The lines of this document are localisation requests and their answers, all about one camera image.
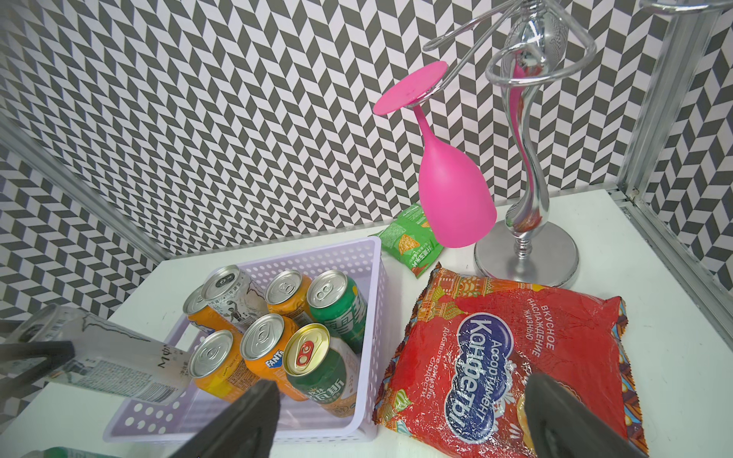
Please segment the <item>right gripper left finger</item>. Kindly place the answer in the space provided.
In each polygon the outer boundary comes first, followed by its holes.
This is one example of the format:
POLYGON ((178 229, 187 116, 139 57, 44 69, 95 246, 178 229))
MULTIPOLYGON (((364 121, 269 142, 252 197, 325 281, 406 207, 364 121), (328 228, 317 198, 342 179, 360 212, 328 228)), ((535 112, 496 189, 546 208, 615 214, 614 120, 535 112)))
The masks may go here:
POLYGON ((268 457, 280 408, 277 385, 261 380, 172 457, 268 457))

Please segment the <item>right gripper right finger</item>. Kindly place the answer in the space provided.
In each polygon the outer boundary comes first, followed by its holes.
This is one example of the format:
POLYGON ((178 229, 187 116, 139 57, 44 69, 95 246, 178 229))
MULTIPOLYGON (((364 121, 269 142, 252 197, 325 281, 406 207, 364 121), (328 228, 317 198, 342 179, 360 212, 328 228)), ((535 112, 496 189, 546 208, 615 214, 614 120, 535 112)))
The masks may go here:
POLYGON ((538 457, 643 456, 552 377, 531 375, 525 396, 538 457))

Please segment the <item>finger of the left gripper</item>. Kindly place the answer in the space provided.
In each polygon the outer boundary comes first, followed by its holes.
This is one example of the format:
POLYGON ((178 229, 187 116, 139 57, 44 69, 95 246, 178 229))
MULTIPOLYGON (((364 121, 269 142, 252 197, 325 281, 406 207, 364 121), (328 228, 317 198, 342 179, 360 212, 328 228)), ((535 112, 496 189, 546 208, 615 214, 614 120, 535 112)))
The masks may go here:
POLYGON ((32 365, 15 377, 1 381, 1 400, 18 395, 18 391, 48 376, 76 356, 71 341, 5 343, 1 345, 1 362, 31 361, 32 365))

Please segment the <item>white monster can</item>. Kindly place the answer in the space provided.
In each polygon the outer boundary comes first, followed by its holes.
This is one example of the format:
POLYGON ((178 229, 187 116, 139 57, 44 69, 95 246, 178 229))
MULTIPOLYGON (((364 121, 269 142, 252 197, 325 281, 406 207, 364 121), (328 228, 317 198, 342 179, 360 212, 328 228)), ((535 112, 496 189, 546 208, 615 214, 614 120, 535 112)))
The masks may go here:
MULTIPOLYGON (((124 326, 70 306, 49 305, 22 322, 5 344, 71 341, 76 356, 40 379, 169 405, 189 387, 191 354, 124 326)), ((19 374, 31 361, 1 362, 7 374, 19 374)))
POLYGON ((261 288, 235 264, 212 273, 203 285, 202 299, 242 333, 269 313, 261 288))

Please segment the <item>orange fanta can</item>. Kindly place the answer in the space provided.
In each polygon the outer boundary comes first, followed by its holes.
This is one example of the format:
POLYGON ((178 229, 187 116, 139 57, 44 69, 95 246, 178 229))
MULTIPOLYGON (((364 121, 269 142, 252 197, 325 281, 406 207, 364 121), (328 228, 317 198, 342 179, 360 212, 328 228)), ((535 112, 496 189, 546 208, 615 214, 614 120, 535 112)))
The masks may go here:
POLYGON ((241 341, 239 332, 219 330, 202 342, 188 365, 199 389, 234 403, 261 380, 244 362, 240 353, 241 341))
POLYGON ((212 309, 202 297, 201 284, 184 301, 182 311, 189 322, 206 334, 220 330, 229 330, 238 333, 239 330, 230 322, 227 322, 219 313, 212 309))

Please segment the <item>green can gold top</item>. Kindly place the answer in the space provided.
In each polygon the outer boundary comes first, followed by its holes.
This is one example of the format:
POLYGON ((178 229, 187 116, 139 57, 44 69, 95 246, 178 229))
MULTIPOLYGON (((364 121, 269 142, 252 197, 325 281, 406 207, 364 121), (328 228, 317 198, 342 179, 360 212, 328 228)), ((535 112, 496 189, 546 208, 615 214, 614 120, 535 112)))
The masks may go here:
POLYGON ((338 418, 353 416, 360 359, 323 324, 299 329, 284 350, 284 369, 291 385, 338 418))

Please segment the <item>green soda can silver top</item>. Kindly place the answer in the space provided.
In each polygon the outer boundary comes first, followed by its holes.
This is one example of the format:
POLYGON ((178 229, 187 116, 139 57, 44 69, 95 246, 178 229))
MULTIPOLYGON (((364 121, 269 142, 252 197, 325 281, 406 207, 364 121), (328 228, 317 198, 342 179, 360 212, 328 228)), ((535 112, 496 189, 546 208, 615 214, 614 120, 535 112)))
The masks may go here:
POLYGON ((86 452, 76 448, 54 447, 47 450, 31 450, 22 455, 22 458, 117 458, 116 456, 86 452))

